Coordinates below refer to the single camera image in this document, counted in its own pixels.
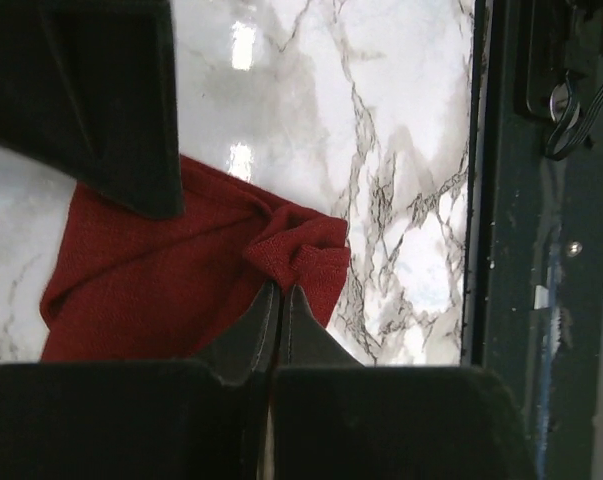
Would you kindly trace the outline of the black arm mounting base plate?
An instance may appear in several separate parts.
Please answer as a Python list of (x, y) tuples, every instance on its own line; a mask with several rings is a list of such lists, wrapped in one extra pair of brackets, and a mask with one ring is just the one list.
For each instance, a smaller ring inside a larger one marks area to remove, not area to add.
[(603, 1), (475, 11), (460, 358), (511, 391), (541, 479), (589, 479), (603, 332)]

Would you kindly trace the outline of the dark red cloth napkin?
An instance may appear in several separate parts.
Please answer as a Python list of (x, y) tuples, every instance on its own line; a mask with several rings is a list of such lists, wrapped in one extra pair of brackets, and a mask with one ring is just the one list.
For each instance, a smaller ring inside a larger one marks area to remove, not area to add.
[(346, 282), (348, 225), (190, 158), (185, 212), (150, 220), (77, 187), (40, 303), (45, 362), (186, 357), (262, 285), (303, 289), (326, 325)]

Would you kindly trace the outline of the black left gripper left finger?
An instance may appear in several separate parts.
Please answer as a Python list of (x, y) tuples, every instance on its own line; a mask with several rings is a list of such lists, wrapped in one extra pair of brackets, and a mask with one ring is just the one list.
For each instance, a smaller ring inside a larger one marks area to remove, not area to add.
[(254, 479), (280, 292), (187, 359), (0, 365), (0, 479)]

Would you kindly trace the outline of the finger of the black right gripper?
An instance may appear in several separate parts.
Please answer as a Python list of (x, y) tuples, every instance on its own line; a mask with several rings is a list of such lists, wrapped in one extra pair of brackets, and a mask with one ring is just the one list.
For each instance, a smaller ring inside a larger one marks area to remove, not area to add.
[(184, 209), (167, 1), (0, 1), (0, 146), (130, 210)]

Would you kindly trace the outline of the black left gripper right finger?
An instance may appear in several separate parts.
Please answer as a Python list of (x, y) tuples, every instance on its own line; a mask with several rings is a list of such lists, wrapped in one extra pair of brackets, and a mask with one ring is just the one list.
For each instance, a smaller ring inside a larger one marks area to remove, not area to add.
[(532, 479), (519, 412), (476, 367), (366, 367), (294, 287), (272, 391), (278, 479)]

